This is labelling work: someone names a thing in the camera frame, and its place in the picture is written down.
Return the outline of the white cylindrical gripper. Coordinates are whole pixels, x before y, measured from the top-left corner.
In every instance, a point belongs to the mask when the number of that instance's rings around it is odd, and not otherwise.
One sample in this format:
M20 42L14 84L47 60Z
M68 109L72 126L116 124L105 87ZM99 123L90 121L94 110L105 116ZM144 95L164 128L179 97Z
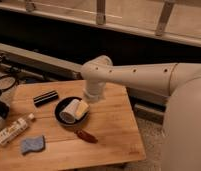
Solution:
M83 97L87 102L98 102L104 98L104 83L87 83L83 89ZM75 112L75 118L80 120L89 110L89 105L81 100Z

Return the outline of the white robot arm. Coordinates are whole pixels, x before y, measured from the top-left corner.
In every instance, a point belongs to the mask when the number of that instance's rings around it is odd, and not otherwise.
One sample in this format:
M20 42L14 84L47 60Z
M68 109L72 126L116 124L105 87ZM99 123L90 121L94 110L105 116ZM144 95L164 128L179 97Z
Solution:
M84 96L103 97L116 83L166 99L160 171L201 171L201 63L115 66L101 55L81 66Z

